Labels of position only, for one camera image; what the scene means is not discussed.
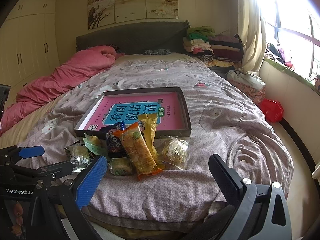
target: gray headboard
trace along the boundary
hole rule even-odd
[[[185,22],[143,22],[115,26],[76,37],[77,51],[114,44],[125,54],[142,54],[147,49],[170,49],[185,53],[183,37],[190,27]]]

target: candy wrapper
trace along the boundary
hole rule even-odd
[[[129,158],[113,158],[109,163],[110,172],[115,176],[133,174],[132,162]]]
[[[80,145],[80,141],[65,147],[65,152],[73,164],[72,174],[79,173],[86,169],[94,159],[92,153],[85,145]]]
[[[100,129],[100,131],[106,133],[106,142],[109,150],[108,156],[110,158],[127,157],[127,154],[125,153],[124,148],[122,147],[120,139],[113,135],[115,131],[123,131],[124,129],[124,121],[117,122],[113,125],[105,126]]]
[[[124,131],[115,131],[115,136],[120,138],[122,146],[137,168],[138,179],[142,174],[154,175],[162,170],[158,168],[146,142],[144,141],[138,122],[130,125]]]
[[[147,147],[155,160],[155,162],[158,164],[158,153],[153,146],[153,141],[155,140],[155,134],[156,134],[156,127],[157,127],[157,119],[158,114],[140,114],[138,115],[138,120],[143,124],[144,130],[144,140],[147,144]]]
[[[98,137],[94,135],[87,135],[84,133],[85,138],[83,138],[84,145],[87,149],[93,152],[95,155],[107,155],[107,150],[101,146],[101,142]]]
[[[187,164],[188,141],[173,136],[160,139],[165,141],[165,146],[159,160],[184,170]]]

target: white wardrobe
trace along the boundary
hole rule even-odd
[[[0,28],[0,84],[11,86],[5,107],[60,65],[54,19],[55,0],[19,0]]]

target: pink comforter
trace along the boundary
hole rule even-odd
[[[50,76],[40,77],[17,94],[16,103],[9,106],[0,123],[0,135],[28,114],[68,92],[104,69],[110,68],[122,56],[110,46],[97,46],[74,54]]]

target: wall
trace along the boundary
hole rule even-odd
[[[259,74],[266,83],[266,98],[281,103],[284,118],[299,135],[315,163],[320,162],[320,96],[266,61],[263,61]]]
[[[189,20],[192,27],[211,25],[216,33],[237,33],[238,0],[179,0],[179,19]],[[115,25],[141,21],[159,21],[159,19],[135,20],[119,24],[102,26],[88,30],[87,0],[56,0],[56,40],[60,63],[67,61],[76,52],[76,37]]]

